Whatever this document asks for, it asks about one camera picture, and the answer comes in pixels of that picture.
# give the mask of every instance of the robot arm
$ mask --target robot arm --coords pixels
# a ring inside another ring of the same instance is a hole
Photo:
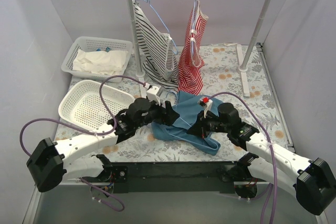
[[[55,142],[50,138],[40,141],[27,162],[38,190],[49,191],[62,180],[72,178],[104,177],[106,166],[109,165],[105,156],[79,158],[105,146],[125,141],[134,136],[137,129],[151,122],[172,125],[180,115],[172,109],[169,101],[165,102],[165,107],[161,105],[158,87],[147,88],[147,99],[137,98],[128,109],[121,110],[116,115],[117,127],[110,134],[81,134]],[[113,120],[109,120],[96,130],[108,132],[113,124]]]
[[[208,110],[208,99],[200,100]],[[274,182],[272,158],[264,135],[252,125],[243,122],[231,103],[218,107],[218,116],[211,111],[201,111],[188,134],[207,137],[210,132],[227,133],[229,140],[248,153],[237,166],[228,171],[232,177],[256,177]],[[301,157],[272,143],[278,174],[278,186],[294,195],[310,213],[320,215],[336,197],[336,180],[328,163],[320,158],[315,161]]]
[[[158,87],[148,87],[147,99],[137,98],[128,109],[117,115],[117,127],[107,135],[82,134],[67,140],[52,142],[46,138],[38,144],[27,162],[27,167],[40,192],[56,187],[62,180],[93,177],[106,181],[113,169],[104,155],[80,158],[105,146],[118,144],[135,135],[140,127],[151,122],[172,125],[179,117],[166,101],[160,103]],[[210,132],[227,133],[230,141],[248,151],[237,165],[227,171],[234,179],[256,177],[274,182],[269,143],[258,129],[243,122],[238,111],[230,103],[222,103],[216,116],[210,111],[212,101],[201,100],[204,107],[188,134],[207,137]],[[97,132],[108,132],[113,120],[102,125]],[[336,180],[329,165],[322,159],[311,161],[287,149],[272,144],[275,152],[278,186],[296,197],[310,213],[320,215],[336,197]],[[116,181],[124,179],[114,177]]]

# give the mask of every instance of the striped shirt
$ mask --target striped shirt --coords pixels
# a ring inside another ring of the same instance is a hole
[[[133,8],[139,48],[146,56],[143,68],[153,81],[168,90],[176,90],[179,68],[170,34],[159,32],[134,0]]]
[[[178,63],[178,69],[180,71],[178,90],[182,90],[191,94],[199,94],[203,81],[200,73],[200,68],[204,66],[204,61],[198,55],[201,40],[204,34],[205,25],[208,17],[204,15],[200,8],[200,1],[197,1],[197,8],[195,10],[196,26],[195,31],[191,31],[191,23],[193,11],[190,13],[190,18],[185,33],[185,44],[181,53],[180,61]],[[191,40],[194,41],[194,53],[191,54]]]

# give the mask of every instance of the white laundry basket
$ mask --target white laundry basket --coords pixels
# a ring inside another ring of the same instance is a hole
[[[104,80],[108,77],[105,74],[94,74],[87,72],[74,71],[72,69],[73,60],[77,56],[78,49],[83,50],[84,52],[92,52],[96,51],[98,48],[101,50],[105,50],[109,47],[111,50],[126,50],[128,54],[126,55],[126,61],[121,71],[115,72],[117,74],[124,74],[125,69],[127,67],[128,61],[130,60],[133,43],[126,40],[118,40],[118,39],[105,39],[105,38],[95,38],[95,37],[79,37],[72,44],[70,50],[65,57],[63,64],[61,66],[62,71],[72,74],[73,76],[80,77],[83,79],[91,79],[91,80]],[[111,82],[121,82],[122,78],[112,78]]]
[[[86,130],[95,130],[111,119],[99,96],[100,83],[91,80],[78,82],[63,98],[58,107],[59,116]],[[134,97],[119,89],[104,85],[105,103],[116,115],[134,102]]]

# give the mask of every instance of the gray wall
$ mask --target gray wall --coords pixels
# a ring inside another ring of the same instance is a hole
[[[266,185],[258,185],[258,193]],[[92,200],[87,185],[60,185],[41,196],[34,224],[256,224],[266,196],[246,202],[218,195],[218,192],[128,193],[118,196],[125,211],[115,212]],[[118,203],[108,198],[110,204]],[[269,203],[264,223],[269,223],[272,204]],[[294,197],[279,188],[274,224],[317,224]]]
[[[286,0],[264,44],[295,149],[336,174],[336,1]],[[336,203],[326,210],[336,223]]]
[[[31,119],[59,118],[57,107],[69,84],[60,65],[72,40],[50,0],[0,3],[0,222],[22,223],[34,182],[19,132]],[[53,137],[55,129],[44,122],[29,127],[27,149]]]
[[[71,38],[79,36],[131,40],[125,0],[51,0]],[[285,0],[272,0],[258,41],[263,42]],[[193,0],[151,0],[170,29],[176,44],[184,44],[184,35]],[[209,16],[202,44],[239,42],[248,44],[264,0],[201,0]],[[165,32],[148,5],[141,3],[151,22]]]

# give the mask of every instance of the clothes hanger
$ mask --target clothes hanger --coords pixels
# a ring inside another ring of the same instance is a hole
[[[156,15],[159,17],[160,21],[162,22],[162,24],[163,24],[164,27],[166,28],[167,32],[170,34],[168,27],[167,27],[166,24],[163,22],[162,18],[159,16],[159,14],[158,14],[157,11],[154,9],[154,7],[151,5],[151,0],[143,0],[143,1],[145,1],[146,3],[148,3],[149,6],[153,9],[153,11],[155,11]],[[172,39],[172,42],[173,42],[174,47],[175,47],[175,51],[174,51],[173,49],[172,49],[172,51],[173,51],[174,54],[177,55],[177,54],[178,54],[177,46],[176,46],[175,41],[174,41],[173,39]]]
[[[190,30],[190,35],[191,35],[191,38],[190,38],[190,44],[191,44],[191,61],[193,63],[193,65],[195,67],[200,67],[201,66],[201,59],[198,55],[198,52],[197,52],[197,45],[196,45],[196,40],[193,38],[192,34],[196,35],[197,32],[196,32],[196,22],[197,22],[197,15],[195,15],[195,10],[199,10],[199,7],[200,7],[200,0],[194,0],[194,7],[193,7],[193,15],[192,15],[192,19],[191,19],[191,30]],[[196,65],[195,63],[195,55],[197,55],[197,58],[198,58],[198,62],[199,64]]]

